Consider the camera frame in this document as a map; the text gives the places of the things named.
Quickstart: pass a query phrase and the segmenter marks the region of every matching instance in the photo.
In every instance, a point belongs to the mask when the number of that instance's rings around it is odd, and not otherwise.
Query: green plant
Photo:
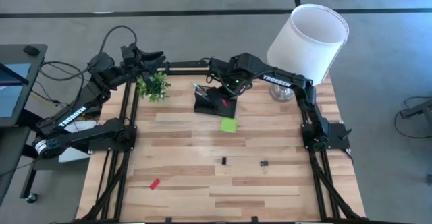
[[[149,102],[159,102],[160,99],[164,100],[169,97],[165,89],[168,89],[171,84],[168,83],[167,74],[162,74],[162,72],[157,72],[151,78],[151,85],[146,85],[142,78],[138,78],[136,85],[138,88],[138,94],[143,99],[144,96],[150,96],[148,98]]]

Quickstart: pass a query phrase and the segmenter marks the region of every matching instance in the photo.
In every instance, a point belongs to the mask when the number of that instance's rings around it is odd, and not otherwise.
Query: white lamp shade
[[[277,35],[267,62],[320,84],[349,34],[345,19],[322,5],[301,5]]]

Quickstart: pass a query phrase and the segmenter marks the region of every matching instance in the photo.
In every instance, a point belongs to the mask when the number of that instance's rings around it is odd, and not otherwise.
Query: gray floor
[[[432,0],[302,0],[334,9],[432,7]],[[0,0],[0,13],[154,11],[187,9],[290,9],[293,0]],[[331,69],[337,100],[350,135],[354,166],[367,216],[374,220],[432,222],[432,140],[399,135],[394,115],[410,96],[432,96],[432,14],[344,15],[350,37]],[[164,50],[170,61],[251,52],[261,58],[288,16],[190,16],[153,18],[0,19],[0,43],[46,43],[47,61],[80,68],[97,53],[105,33],[124,24],[146,51]],[[115,32],[106,52],[119,61],[131,36]],[[53,83],[39,76],[52,97],[70,101],[79,81]],[[410,101],[415,105],[421,101]],[[27,107],[48,116],[56,109],[31,97]],[[422,117],[400,121],[409,134],[427,135]],[[23,158],[20,164],[28,162]],[[18,170],[0,208],[0,223],[69,221],[85,176],[75,171],[38,173],[36,204],[18,200],[25,169]]]

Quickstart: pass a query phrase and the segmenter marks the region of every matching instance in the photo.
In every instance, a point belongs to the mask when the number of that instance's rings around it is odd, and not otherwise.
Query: wooden table
[[[159,103],[139,101],[138,138],[130,155],[121,221],[164,221],[166,217],[173,221],[250,221],[251,216],[260,221],[319,220],[295,99],[275,102],[268,83],[254,82],[253,89],[238,99],[238,129],[232,134],[219,131],[220,117],[193,111],[190,82],[206,85],[205,76],[169,76],[169,81],[170,98]],[[104,104],[101,121],[118,117],[123,90],[114,92]],[[323,116],[339,121],[331,80],[317,86],[317,91]],[[364,216],[351,160],[340,150],[328,150],[328,155],[336,189]],[[227,157],[227,165],[221,164],[222,157]],[[77,218],[95,203],[104,158],[104,152],[91,156]],[[269,162],[266,169],[260,166],[264,160]],[[151,190],[157,178],[161,183]],[[323,189],[330,217],[328,193]]]

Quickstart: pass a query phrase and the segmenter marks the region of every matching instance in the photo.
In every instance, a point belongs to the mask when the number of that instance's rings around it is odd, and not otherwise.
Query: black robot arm
[[[41,157],[56,157],[70,146],[83,150],[85,148],[80,147],[83,142],[90,143],[99,138],[112,137],[110,140],[119,142],[128,137],[122,134],[127,129],[119,119],[112,119],[102,126],[75,133],[64,129],[86,110],[108,101],[110,90],[117,90],[119,85],[135,82],[139,77],[150,84],[150,77],[165,60],[163,52],[145,53],[134,43],[128,47],[123,46],[121,55],[123,61],[120,66],[115,66],[114,60],[106,53],[94,56],[86,68],[91,74],[89,83],[80,91],[76,100],[54,116],[38,122],[33,146]]]
[[[296,95],[298,106],[307,112],[313,125],[314,141],[322,143],[328,141],[329,122],[321,116],[316,104],[317,93],[312,80],[306,79],[303,75],[267,65],[249,53],[234,56],[229,63],[211,58],[209,60],[209,73],[212,79],[222,83],[217,91],[225,99],[240,96],[253,87],[252,81],[255,79],[292,89]]]

